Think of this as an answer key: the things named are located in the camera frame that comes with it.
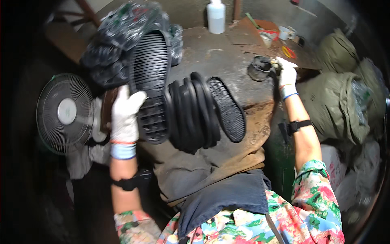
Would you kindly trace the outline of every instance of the red box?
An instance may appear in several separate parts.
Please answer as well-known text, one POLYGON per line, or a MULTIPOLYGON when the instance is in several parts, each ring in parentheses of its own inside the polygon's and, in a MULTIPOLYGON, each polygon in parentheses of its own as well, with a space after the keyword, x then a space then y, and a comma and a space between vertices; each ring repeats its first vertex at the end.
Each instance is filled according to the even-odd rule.
POLYGON ((273 39, 276 41, 279 39, 279 27, 271 21, 266 21, 266 20, 255 20, 256 24, 260 26, 261 30, 257 30, 257 32, 260 34, 260 32, 267 32, 270 34, 276 34, 276 37, 273 39))

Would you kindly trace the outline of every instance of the floral shirt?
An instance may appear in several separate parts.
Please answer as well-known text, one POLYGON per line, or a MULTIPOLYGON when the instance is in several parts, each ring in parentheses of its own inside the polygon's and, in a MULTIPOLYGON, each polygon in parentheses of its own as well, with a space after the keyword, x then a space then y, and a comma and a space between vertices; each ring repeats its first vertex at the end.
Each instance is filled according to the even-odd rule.
MULTIPOLYGON (((294 181, 292 204, 266 190, 269 215, 284 243, 344 243, 340 210, 322 161, 305 163, 294 181)), ((176 214, 165 229, 143 211, 114 216, 121 244, 178 243, 176 214)), ((278 243, 264 214, 222 210, 192 230, 187 243, 278 243)))

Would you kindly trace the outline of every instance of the black arm strap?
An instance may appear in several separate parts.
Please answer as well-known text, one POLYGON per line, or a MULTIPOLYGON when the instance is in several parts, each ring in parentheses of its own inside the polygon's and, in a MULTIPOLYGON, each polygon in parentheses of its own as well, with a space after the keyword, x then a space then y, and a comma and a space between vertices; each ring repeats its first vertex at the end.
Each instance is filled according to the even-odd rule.
POLYGON ((152 177, 152 173, 148 169, 140 169, 133 178, 130 179, 121 179, 120 181, 116 181, 111 179, 112 183, 116 186, 121 187, 125 191, 132 191, 134 188, 143 184, 146 179, 150 179, 152 177))
POLYGON ((283 122, 279 124, 280 132, 282 133, 283 139, 286 143, 290 141, 290 137, 297 131, 300 130, 301 127, 313 125, 311 120, 304 120, 304 121, 293 121, 290 122, 288 125, 283 122))

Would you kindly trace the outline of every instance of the fan grille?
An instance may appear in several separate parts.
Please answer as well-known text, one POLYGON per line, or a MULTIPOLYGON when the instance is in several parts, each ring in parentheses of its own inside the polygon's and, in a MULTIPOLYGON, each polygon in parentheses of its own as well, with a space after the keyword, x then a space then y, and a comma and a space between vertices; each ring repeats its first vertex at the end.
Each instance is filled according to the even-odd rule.
POLYGON ((76 151, 88 140, 93 124, 91 91, 77 75, 56 75, 39 96, 36 116, 39 134, 48 148, 57 154, 76 151), (58 115, 60 103, 67 98, 74 101, 77 112, 74 120, 65 125, 58 115))

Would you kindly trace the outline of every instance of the gloved hand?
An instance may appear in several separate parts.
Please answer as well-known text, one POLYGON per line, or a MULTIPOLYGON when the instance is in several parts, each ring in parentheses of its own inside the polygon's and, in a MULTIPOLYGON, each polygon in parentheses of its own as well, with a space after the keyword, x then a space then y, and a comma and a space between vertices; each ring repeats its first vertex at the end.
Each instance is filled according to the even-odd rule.
POLYGON ((290 63, 289 61, 281 57, 276 57, 276 59, 282 66, 279 78, 279 91, 284 101, 287 97, 293 94, 298 94, 295 87, 296 70, 294 69, 298 66, 296 64, 290 63))
POLYGON ((117 99, 112 105, 111 156, 116 159, 135 157, 138 141, 137 112, 146 100, 146 92, 139 91, 129 97, 129 86, 119 88, 117 99))

